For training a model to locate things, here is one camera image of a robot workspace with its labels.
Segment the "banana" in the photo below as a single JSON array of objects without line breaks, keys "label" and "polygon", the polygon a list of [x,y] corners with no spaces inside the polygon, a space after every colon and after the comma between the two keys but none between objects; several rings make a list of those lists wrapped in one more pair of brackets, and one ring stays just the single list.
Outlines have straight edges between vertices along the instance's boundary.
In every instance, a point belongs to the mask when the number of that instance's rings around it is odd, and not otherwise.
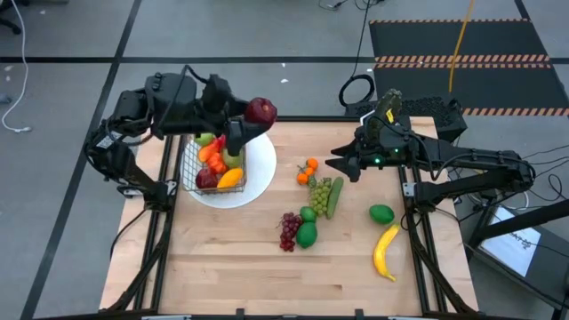
[{"label": "banana", "polygon": [[388,250],[388,246],[391,240],[395,237],[397,232],[399,232],[400,226],[394,223],[389,227],[383,235],[380,237],[380,241],[377,242],[375,250],[373,251],[373,264],[380,275],[385,276],[387,279],[395,282],[396,279],[389,273],[387,262],[385,261],[385,252]]}]

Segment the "green apple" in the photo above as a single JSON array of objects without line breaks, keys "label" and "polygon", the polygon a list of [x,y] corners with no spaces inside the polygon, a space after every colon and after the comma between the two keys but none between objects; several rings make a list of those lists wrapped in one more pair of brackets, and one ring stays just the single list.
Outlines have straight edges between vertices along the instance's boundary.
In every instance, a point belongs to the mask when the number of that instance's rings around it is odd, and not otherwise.
[{"label": "green apple", "polygon": [[243,163],[243,150],[239,150],[239,156],[230,156],[226,148],[223,149],[221,153],[223,157],[223,163],[231,169],[238,168]]},{"label": "green apple", "polygon": [[200,145],[201,147],[205,147],[212,143],[213,139],[215,139],[215,134],[213,133],[202,133],[200,134],[199,138],[194,138],[194,141]]}]

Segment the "wooden table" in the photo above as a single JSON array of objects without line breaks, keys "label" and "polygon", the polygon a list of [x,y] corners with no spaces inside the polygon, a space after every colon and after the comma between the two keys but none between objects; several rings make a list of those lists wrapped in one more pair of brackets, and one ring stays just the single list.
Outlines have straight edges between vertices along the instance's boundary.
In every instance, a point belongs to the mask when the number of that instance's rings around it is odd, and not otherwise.
[{"label": "wooden table", "polygon": [[[412,118],[412,124],[417,133],[436,136],[431,118]],[[321,164],[318,177],[341,175],[324,160],[331,157],[331,149],[352,140],[356,127],[355,123],[276,123],[268,132],[276,149],[275,177],[259,198],[243,207],[213,209],[180,189],[159,312],[234,315],[236,308],[244,308],[248,315],[350,316],[362,308],[367,316],[420,315],[407,233],[402,230],[388,250],[395,283],[379,276],[372,262],[373,248],[386,228],[371,221],[369,207],[389,205],[396,221],[404,212],[395,168],[368,169],[358,183],[346,178],[334,218],[317,222],[314,246],[307,250],[297,246],[293,253],[278,247],[276,226],[282,214],[298,213],[308,202],[307,187],[295,180],[297,164],[314,156]],[[153,139],[138,152],[139,167],[154,178],[163,148],[162,141]],[[429,179],[425,172],[422,178]],[[141,207],[141,199],[126,200],[121,227]],[[450,200],[439,207],[454,212]],[[440,212],[430,217],[441,271],[466,303],[477,308],[457,222]],[[102,308],[112,304],[139,271],[148,221],[146,215],[117,243]],[[432,278],[427,269],[425,273],[430,306],[436,309]],[[151,275],[148,288],[153,282]]]}]

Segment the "wire basket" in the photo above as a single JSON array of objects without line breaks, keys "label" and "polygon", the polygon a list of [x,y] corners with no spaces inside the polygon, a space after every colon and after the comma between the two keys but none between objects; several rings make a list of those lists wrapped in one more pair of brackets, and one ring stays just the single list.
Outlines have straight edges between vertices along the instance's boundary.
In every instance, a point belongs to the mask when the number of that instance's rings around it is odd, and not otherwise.
[{"label": "wire basket", "polygon": [[194,142],[194,136],[188,137],[188,143],[184,148],[183,162],[182,162],[182,185],[186,191],[196,192],[200,196],[203,195],[217,195],[217,194],[227,194],[227,193],[237,193],[243,192],[245,190],[245,183],[247,182],[247,170],[246,167],[246,148],[243,147],[243,161],[241,163],[241,169],[243,170],[243,177],[234,187],[228,188],[198,188],[196,185],[197,173],[206,168],[207,164],[202,163],[197,159],[197,153],[201,147]]}]

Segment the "yellow cable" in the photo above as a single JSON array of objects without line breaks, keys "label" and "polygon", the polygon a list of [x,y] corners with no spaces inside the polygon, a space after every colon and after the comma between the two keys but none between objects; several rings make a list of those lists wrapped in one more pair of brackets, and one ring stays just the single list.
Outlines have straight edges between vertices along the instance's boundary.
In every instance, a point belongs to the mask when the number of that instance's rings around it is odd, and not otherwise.
[{"label": "yellow cable", "polygon": [[469,12],[466,14],[466,18],[462,22],[461,34],[459,35],[459,41],[456,43],[453,55],[453,64],[451,66],[451,75],[448,79],[448,92],[453,92],[453,78],[454,78],[454,63],[456,62],[456,56],[459,54],[459,49],[461,48],[462,37],[464,36],[464,30],[466,30],[466,24],[470,21],[470,14],[472,13],[472,8],[474,8],[474,0],[470,0]]}]

